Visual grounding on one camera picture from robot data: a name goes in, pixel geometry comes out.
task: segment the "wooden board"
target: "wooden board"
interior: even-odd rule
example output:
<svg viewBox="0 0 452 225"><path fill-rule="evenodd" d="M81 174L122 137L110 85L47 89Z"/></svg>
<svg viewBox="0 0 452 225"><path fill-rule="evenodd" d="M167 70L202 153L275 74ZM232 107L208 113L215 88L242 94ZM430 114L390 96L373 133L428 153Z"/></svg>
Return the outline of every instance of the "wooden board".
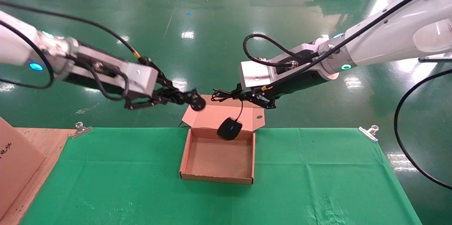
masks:
<svg viewBox="0 0 452 225"><path fill-rule="evenodd" d="M0 225L16 225L22 220L28 207L33 202L42 184L49 176L55 166L61 151L66 144L67 138L76 130L65 129L38 129L38 128L16 128L24 135L38 150L47 157L31 177L27 185L14 200L0 220Z"/></svg>

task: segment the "box flap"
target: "box flap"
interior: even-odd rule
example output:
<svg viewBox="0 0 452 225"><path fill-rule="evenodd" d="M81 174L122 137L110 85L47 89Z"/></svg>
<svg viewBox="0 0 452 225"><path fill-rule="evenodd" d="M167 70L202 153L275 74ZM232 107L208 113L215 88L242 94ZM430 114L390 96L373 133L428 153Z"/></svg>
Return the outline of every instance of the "box flap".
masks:
<svg viewBox="0 0 452 225"><path fill-rule="evenodd" d="M236 119L240 114L242 103L239 100L211 101L210 95L202 95L202 98L206 100L206 107L201 111L194 111L189 106L182 118L182 121L192 128L218 129L226 118L232 117ZM244 131L255 131L264 126L263 108L249 101L244 101L239 122L243 124L242 130Z"/></svg>

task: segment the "computer mouse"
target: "computer mouse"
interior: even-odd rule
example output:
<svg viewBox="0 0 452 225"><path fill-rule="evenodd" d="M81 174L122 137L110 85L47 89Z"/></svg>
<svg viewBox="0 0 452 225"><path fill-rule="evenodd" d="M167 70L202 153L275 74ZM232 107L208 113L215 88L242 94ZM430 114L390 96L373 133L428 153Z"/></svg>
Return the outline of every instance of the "computer mouse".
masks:
<svg viewBox="0 0 452 225"><path fill-rule="evenodd" d="M233 140L242 130L242 123L236 119L229 117L220 125L216 133L224 140Z"/></svg>

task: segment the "black cable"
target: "black cable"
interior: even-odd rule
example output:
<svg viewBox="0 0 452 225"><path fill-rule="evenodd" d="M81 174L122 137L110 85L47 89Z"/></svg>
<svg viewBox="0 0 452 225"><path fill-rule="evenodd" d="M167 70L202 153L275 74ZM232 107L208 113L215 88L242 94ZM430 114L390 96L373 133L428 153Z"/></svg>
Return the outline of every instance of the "black cable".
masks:
<svg viewBox="0 0 452 225"><path fill-rule="evenodd" d="M210 98L211 101L219 101L219 102L223 102L227 99L239 99L239 96L242 96L243 93L233 93L230 91L223 91L223 90L218 90L218 89L214 89L213 90L213 94L212 97ZM237 120L239 119L239 117L242 115L242 111L243 111L243 100L240 99L240 101L242 102L242 107L240 108L240 113L237 116L237 119L235 120L237 122Z"/></svg>
<svg viewBox="0 0 452 225"><path fill-rule="evenodd" d="M262 34L250 34L247 37L245 37L245 39L243 40L243 51L245 52L246 56L253 62L258 63L258 64L264 64L267 66L272 66L272 67L290 67L292 66L291 63L271 63L271 62L267 62L267 61L263 61L263 60L259 60L253 56L250 55L250 53L248 52L248 48L247 48L247 42L248 40L252 39L252 38L263 38L268 40L269 42L273 43L273 45L277 46L280 50L284 51L285 53L289 54L290 56L302 59L301 56L289 51L287 48L284 48L281 44L279 44L277 41L273 40L272 38L266 36L266 35L262 35Z"/></svg>
<svg viewBox="0 0 452 225"><path fill-rule="evenodd" d="M302 69L300 69L299 71L297 71L294 74L288 75L286 77L282 77L278 80L276 80L275 82L269 84L269 85L265 85L262 87L262 91L265 91L267 89L273 88L275 85L278 85L280 83L283 83L287 80L290 80L294 77L297 77L298 75L302 74L303 72L307 71L308 69L310 69L311 67L315 66L316 64L320 63L321 61L323 61L324 59L326 59L328 56L330 56L331 54L333 54L334 52L336 52L337 50L339 50L341 47L343 47L344 45L346 45L347 43L349 43L350 41L354 40L355 38L357 38L359 35L363 34L365 31L371 29L372 27L374 27L376 24L378 24L379 22L381 22L382 20L384 20L386 17L388 17L389 15L391 15L392 13L396 12L397 10L399 10L400 8L402 8L403 6L407 5L408 3L410 3L413 0L403 0L400 3L398 3L397 5L395 5L394 7L392 7L391 9L388 9L387 11L385 11L381 16L379 16L378 18L376 18L374 21L372 21L371 23L367 24L365 27L363 27L362 29L358 30L356 33L352 34L350 37L346 38L344 41L342 41L341 43L339 43L338 45L336 45L334 48L332 48L331 50L329 50L328 52L326 52L323 56L319 57L318 59L316 59L314 62L312 62L311 64L308 64L307 66L303 67Z"/></svg>
<svg viewBox="0 0 452 225"><path fill-rule="evenodd" d="M182 126L183 123L184 123L184 121L181 121L177 127L178 127L178 128L186 128L186 127L190 127L190 125Z"/></svg>
<svg viewBox="0 0 452 225"><path fill-rule="evenodd" d="M85 24L90 24L92 26L95 26L95 27L97 27L99 29L102 29L102 30L106 31L110 35L113 35L115 38L117 38L119 41L121 41L134 54L134 56L137 59L141 57L140 54L137 52L137 50L132 48L132 46L129 45L129 43L126 42L123 38L121 38L118 34L113 32L112 30L108 29L107 27L104 27L101 24L97 24L96 22L93 22L93 21L90 21L90 20L87 20L87 19L83 19L83 18L79 18L79 17L76 17L76 16L67 15L67 14L56 13L56 12L52 12L52 11L43 11L43 10L40 10L40 9L35 9L35 8L22 6L22 5L18 5L18 4L13 4L13 3L6 2L6 1L0 1L0 5L11 7L11 8L15 8L15 9L18 9L18 10L29 11L29 12L39 13L39 14L46 14L46 15L49 15L49 16L57 16L57 17L61 17L61 18L66 18L66 19L79 21L79 22L82 22L82 23L85 23Z"/></svg>
<svg viewBox="0 0 452 225"><path fill-rule="evenodd" d="M400 148L402 149L403 153L405 154L406 158L411 162L411 164L413 164L413 166L421 173L423 174L426 178L428 178L429 180L431 180L432 182L445 187L449 190L452 190L452 186L441 182L440 180L432 177L431 175L429 175L427 172L425 172L425 170L421 169L421 167L419 167L418 164L416 164L416 162L413 160L413 158L410 156L410 154L408 154L407 150L405 149L405 146L403 145L402 141L400 140L400 136L399 136L399 131L398 131L398 121L399 121L399 113L400 113L400 109L402 108L403 103L405 102L405 100L408 98L408 96L415 91L418 87L420 87L423 83L428 82L429 80L435 79L437 77L441 77L447 74L451 74L452 73L452 69L447 70L447 71L443 71L434 75L431 75L430 77L426 77L425 79L423 79L421 82L417 83L415 86L413 86L408 92L405 93L405 95L402 97L402 99L399 101L399 104L397 105L397 109L395 110L396 112L394 113L394 133L395 133L395 138L397 139L397 143L399 143Z"/></svg>
<svg viewBox="0 0 452 225"><path fill-rule="evenodd" d="M114 72L115 74L120 75L124 79L124 91L123 91L122 95L119 97L113 97L113 96L110 96L107 93L107 91L105 91L105 89L103 88L102 81L100 81L99 76L97 75L97 72L95 72L95 70L88 63L78 60L77 58L75 58L73 56L67 56L67 58L73 60L74 62L77 62L78 64L81 64L85 69L87 69L89 72L91 72L91 74L93 75L94 80L97 84L97 87L100 90L100 93L102 93L102 95L105 96L105 98L110 99L112 101L121 101L122 99L124 99L127 96L127 93L129 92L129 78L123 72L121 72L119 70L114 70L114 69L108 68L108 70Z"/></svg>
<svg viewBox="0 0 452 225"><path fill-rule="evenodd" d="M41 58L42 62L44 62L44 65L46 66L47 71L49 72L49 78L50 78L49 82L46 85L43 85L41 87L38 86L38 85L22 84L22 83L19 83L19 82L14 82L14 81L6 80L6 79L0 79L0 82L5 82L5 83L13 84L13 85L18 85L20 87L34 88L34 89L46 89L46 88L49 88L53 84L53 82L55 80L55 77L53 76L53 68L50 65L50 62L44 56L44 53L35 45L35 43L33 43L27 36L25 36L23 33L21 33L16 28L12 27L11 25L9 25L9 24L5 23L4 21L1 21L1 20L0 20L0 25L3 25L7 29L9 29L11 32L13 32L17 36L21 37L21 39L23 39L28 45L30 45L33 48L33 50Z"/></svg>
<svg viewBox="0 0 452 225"><path fill-rule="evenodd" d="M239 120L239 117L242 115L242 111L243 111L243 101L242 100L240 100L240 101L242 102L242 107L240 108L240 113L239 113L239 116L236 119L236 122Z"/></svg>

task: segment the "blue indicator light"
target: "blue indicator light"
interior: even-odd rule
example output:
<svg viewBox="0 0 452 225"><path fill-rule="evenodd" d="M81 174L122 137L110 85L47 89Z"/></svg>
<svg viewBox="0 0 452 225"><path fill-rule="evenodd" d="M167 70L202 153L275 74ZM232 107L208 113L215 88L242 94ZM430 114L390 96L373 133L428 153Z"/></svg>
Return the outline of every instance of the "blue indicator light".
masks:
<svg viewBox="0 0 452 225"><path fill-rule="evenodd" d="M34 63L34 62L30 63L29 66L31 69L33 69L35 71L43 71L43 69L44 69L40 64Z"/></svg>

